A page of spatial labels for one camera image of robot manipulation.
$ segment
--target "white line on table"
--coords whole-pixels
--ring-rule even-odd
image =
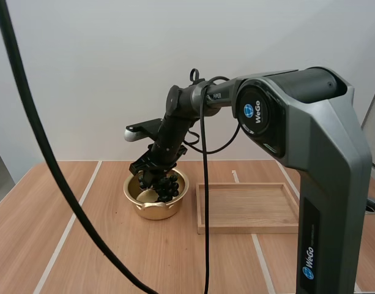
[[[99,171],[99,168],[100,166],[102,165],[102,161],[98,161],[97,162],[97,165],[96,165],[96,168],[94,170],[94,173],[92,174],[91,176],[91,179],[89,180],[88,182],[88,185],[87,187],[85,188],[84,192],[83,192],[83,195],[81,196],[80,200],[79,200],[79,204],[80,206],[83,205],[84,203],[84,200],[85,198],[87,197],[87,194],[89,192],[89,190],[91,189],[91,186],[92,186],[92,183],[95,181],[95,178],[96,178],[96,175],[97,175],[97,172]],[[67,238],[67,235],[69,234],[70,230],[72,229],[73,227],[73,223],[75,222],[75,219],[76,219],[76,215],[73,213],[69,222],[67,223],[67,226],[65,228],[65,231],[64,233],[62,234],[58,244],[57,244],[57,247],[55,248],[54,250],[54,253],[53,255],[51,256],[50,258],[50,261],[48,262],[46,268],[45,268],[45,271],[43,272],[42,274],[42,277],[40,278],[35,290],[34,290],[34,294],[39,294],[40,291],[42,291],[42,288],[43,288],[43,285],[45,284],[46,280],[47,280],[47,277],[48,275],[50,274],[50,271],[51,269],[53,268],[54,266],[54,263],[66,241],[66,238]]]
[[[235,183],[239,183],[239,178],[237,177],[237,173],[235,170],[232,171],[232,174],[234,175]]]
[[[235,183],[239,183],[239,177],[237,176],[235,170],[232,171],[232,174],[234,175]],[[258,256],[259,264],[261,265],[262,273],[266,282],[267,291],[269,292],[269,294],[275,294],[273,281],[270,277],[269,269],[267,268],[265,257],[263,256],[263,252],[261,249],[261,245],[259,244],[258,237],[256,236],[256,234],[251,234],[251,236],[253,237],[256,255]]]

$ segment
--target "metal bowl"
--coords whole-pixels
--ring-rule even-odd
[[[130,175],[124,184],[124,192],[126,197],[131,201],[136,213],[145,219],[166,219],[173,216],[180,210],[182,206],[183,196],[188,190],[188,179],[187,176],[181,171],[173,168],[167,176],[177,174],[177,183],[179,184],[179,195],[174,197],[171,201],[163,203],[157,202],[157,193],[152,190],[141,190],[139,187],[138,177],[142,175],[142,172],[133,176]]]

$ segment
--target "black wire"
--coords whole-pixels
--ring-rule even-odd
[[[240,130],[240,124],[237,124],[237,127],[236,127],[236,130],[233,134],[233,136],[231,137],[231,139],[226,142],[223,146],[221,146],[220,148],[216,149],[216,150],[213,150],[213,151],[207,151],[206,153],[207,154],[215,154],[215,153],[218,153],[222,150],[224,150],[225,148],[227,148],[236,138],[237,134],[239,133],[239,130]],[[189,146],[190,148],[194,149],[195,151],[199,152],[199,153],[202,153],[202,150],[198,149],[196,146],[193,146],[191,142],[186,142],[186,141],[183,141],[183,143],[185,143],[187,146]]]
[[[222,76],[217,76],[217,77],[211,78],[207,82],[206,87],[210,86],[211,84],[213,84],[217,80],[229,81],[229,78],[222,77]],[[218,153],[218,152],[224,150],[225,148],[227,148],[235,140],[237,134],[239,133],[239,130],[240,130],[240,124],[238,123],[233,136],[231,137],[231,139],[227,143],[225,143],[222,147],[220,147],[220,148],[218,148],[216,150],[206,151],[206,154],[215,154],[215,153]],[[199,153],[202,153],[202,150],[200,150],[199,148],[193,146],[193,145],[195,145],[195,144],[197,144],[199,142],[199,135],[197,133],[195,133],[195,132],[190,131],[190,130],[188,132],[190,134],[194,135],[197,138],[197,140],[193,141],[193,142],[187,142],[186,140],[184,140],[183,143],[185,143],[187,146],[189,146],[190,148],[194,149],[195,151],[197,151]]]
[[[203,162],[204,162],[204,183],[205,183],[205,268],[206,269],[205,269],[205,290],[204,290],[204,294],[207,294],[207,292],[209,291],[209,271],[210,271],[210,269],[209,269],[210,268],[210,260],[209,260],[209,169],[208,169],[208,166],[207,166],[208,152],[206,150],[204,107],[205,107],[205,102],[206,102],[207,87],[210,86],[211,84],[213,84],[213,82],[215,82],[217,80],[228,80],[228,78],[214,77],[214,78],[211,78],[207,82],[207,84],[204,86],[204,88],[202,89],[202,92],[201,92],[202,99],[201,99],[201,108],[200,108],[200,112],[199,112],[199,116],[200,116],[200,120],[201,120],[202,159],[203,159]]]
[[[193,145],[195,145],[195,144],[198,144],[199,143],[199,135],[196,133],[196,132],[193,132],[193,131],[191,131],[191,130],[188,130],[187,131],[189,134],[192,134],[194,137],[196,137],[197,138],[197,140],[195,140],[195,141],[192,141],[192,142],[187,142],[187,141],[183,141],[183,143],[185,143],[186,145],[188,145],[188,146],[193,146]]]
[[[97,245],[97,247],[109,259],[109,261],[113,265],[115,265],[115,267],[119,269],[119,271],[123,275],[125,275],[125,277],[129,279],[130,282],[132,282],[142,291],[148,294],[157,294],[156,291],[152,290],[148,286],[144,285],[140,280],[138,280],[115,256],[115,254],[111,251],[111,249],[106,245],[106,243],[96,232],[94,226],[89,221],[87,215],[85,215],[84,211],[80,207],[80,204],[77,202],[72,190],[67,184],[64,175],[62,174],[58,166],[58,163],[54,157],[53,151],[51,150],[51,146],[47,140],[46,133],[43,129],[42,123],[40,122],[40,118],[36,111],[36,107],[32,99],[31,91],[29,89],[29,85],[23,67],[23,62],[21,60],[20,51],[18,49],[15,33],[13,31],[12,22],[10,20],[9,11],[5,0],[0,0],[0,29],[2,37],[4,38],[6,50],[10,61],[10,66],[12,67],[12,72],[15,77],[17,89],[20,93],[21,102],[23,103],[23,107],[27,114],[28,121],[31,124],[31,127],[34,131],[36,140],[45,158],[47,166],[50,169],[50,172],[53,175],[66,201],[69,203],[71,209],[76,214],[77,219],[80,221],[85,231],[88,233],[88,235]]]

